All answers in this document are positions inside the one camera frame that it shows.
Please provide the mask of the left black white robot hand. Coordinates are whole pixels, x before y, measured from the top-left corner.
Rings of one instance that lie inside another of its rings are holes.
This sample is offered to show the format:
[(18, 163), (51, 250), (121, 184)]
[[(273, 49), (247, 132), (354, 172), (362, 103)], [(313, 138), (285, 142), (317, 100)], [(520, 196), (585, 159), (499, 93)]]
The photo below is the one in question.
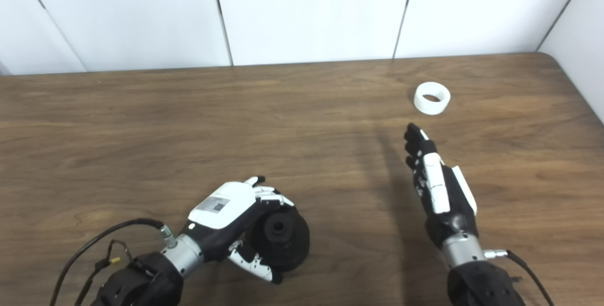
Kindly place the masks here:
[(226, 182), (190, 211), (175, 245), (162, 251), (183, 279), (205, 263), (228, 259), (262, 280), (282, 282), (282, 274), (242, 240), (261, 217), (295, 210), (291, 200), (264, 181), (254, 176)]

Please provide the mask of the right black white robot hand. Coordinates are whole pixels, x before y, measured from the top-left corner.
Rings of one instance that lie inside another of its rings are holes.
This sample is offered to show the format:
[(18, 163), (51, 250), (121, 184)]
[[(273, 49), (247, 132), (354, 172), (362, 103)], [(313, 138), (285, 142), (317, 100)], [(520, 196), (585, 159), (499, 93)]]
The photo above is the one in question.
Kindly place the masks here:
[(477, 203), (461, 169), (446, 165), (436, 143), (416, 124), (408, 124), (404, 138), (406, 164), (426, 213), (430, 241), (444, 254), (451, 269), (485, 261), (479, 243)]

